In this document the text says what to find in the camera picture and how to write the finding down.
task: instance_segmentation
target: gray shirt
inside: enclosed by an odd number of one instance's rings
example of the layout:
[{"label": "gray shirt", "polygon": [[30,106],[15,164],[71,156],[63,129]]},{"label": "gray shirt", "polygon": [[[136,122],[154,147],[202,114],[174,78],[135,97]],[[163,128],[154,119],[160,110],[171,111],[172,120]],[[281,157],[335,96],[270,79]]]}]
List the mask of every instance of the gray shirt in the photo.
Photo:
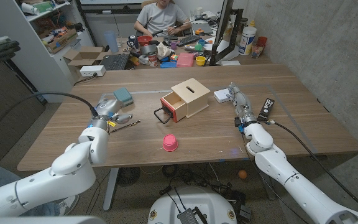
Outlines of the gray shirt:
[{"label": "gray shirt", "polygon": [[[165,9],[157,7],[157,3],[148,4],[143,7],[137,20],[142,26],[147,25],[147,30],[152,34],[154,32],[175,26],[176,21],[184,23],[187,16],[176,4],[168,3]],[[162,32],[161,35],[168,35],[167,32]]]}]

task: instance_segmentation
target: yellow cup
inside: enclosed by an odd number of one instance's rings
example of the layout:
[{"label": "yellow cup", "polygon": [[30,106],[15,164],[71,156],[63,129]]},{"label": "yellow cup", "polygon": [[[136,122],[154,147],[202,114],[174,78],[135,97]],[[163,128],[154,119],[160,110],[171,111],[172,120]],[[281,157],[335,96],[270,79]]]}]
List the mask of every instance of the yellow cup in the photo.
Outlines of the yellow cup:
[{"label": "yellow cup", "polygon": [[203,56],[196,57],[196,63],[198,66],[203,66],[205,63],[206,58]]}]

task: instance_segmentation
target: table leg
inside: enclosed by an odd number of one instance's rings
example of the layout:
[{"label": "table leg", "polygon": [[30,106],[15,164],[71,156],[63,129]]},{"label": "table leg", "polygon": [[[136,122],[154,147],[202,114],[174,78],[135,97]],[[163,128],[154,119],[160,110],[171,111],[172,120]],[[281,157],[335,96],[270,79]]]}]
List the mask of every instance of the table leg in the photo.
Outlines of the table leg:
[{"label": "table leg", "polygon": [[108,211],[111,208],[112,196],[114,196],[114,189],[116,188],[116,181],[119,168],[111,168],[109,175],[109,182],[107,184],[106,195],[104,196],[103,210]]},{"label": "table leg", "polygon": [[[260,169],[259,169],[259,172],[260,172],[260,174],[262,175],[263,179],[266,180],[267,184],[269,184],[269,185],[273,188],[273,182],[272,182],[272,179],[270,178],[270,176],[267,175],[267,174],[265,174],[264,172],[262,172]],[[275,199],[276,199],[275,193],[273,192],[272,189],[270,189],[270,187],[266,184],[266,182],[264,182],[263,179],[262,179],[262,183],[264,183],[264,187],[265,187],[265,190],[266,190],[267,198],[268,198],[269,200],[275,200]]]}]

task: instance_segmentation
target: computer keyboard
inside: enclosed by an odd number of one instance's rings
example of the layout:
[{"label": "computer keyboard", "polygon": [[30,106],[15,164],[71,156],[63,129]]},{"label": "computer keyboard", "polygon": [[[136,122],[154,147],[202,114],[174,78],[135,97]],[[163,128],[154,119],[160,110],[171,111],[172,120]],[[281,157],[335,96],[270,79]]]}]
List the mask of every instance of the computer keyboard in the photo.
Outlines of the computer keyboard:
[{"label": "computer keyboard", "polygon": [[100,65],[104,65],[106,70],[124,70],[128,58],[129,54],[107,55],[104,56]]},{"label": "computer keyboard", "polygon": [[191,44],[193,42],[196,42],[197,40],[200,40],[201,37],[199,35],[191,35],[188,37],[183,38],[182,40],[177,41],[177,46],[182,47],[186,44]]}]

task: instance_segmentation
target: orange ball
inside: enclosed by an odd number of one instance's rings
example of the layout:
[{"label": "orange ball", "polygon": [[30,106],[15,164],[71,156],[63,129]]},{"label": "orange ball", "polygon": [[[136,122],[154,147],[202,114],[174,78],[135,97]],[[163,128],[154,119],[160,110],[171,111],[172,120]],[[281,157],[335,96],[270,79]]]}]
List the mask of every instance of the orange ball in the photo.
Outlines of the orange ball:
[{"label": "orange ball", "polygon": [[247,178],[247,172],[246,172],[245,170],[240,170],[240,171],[239,171],[239,177],[240,177],[241,179]]}]

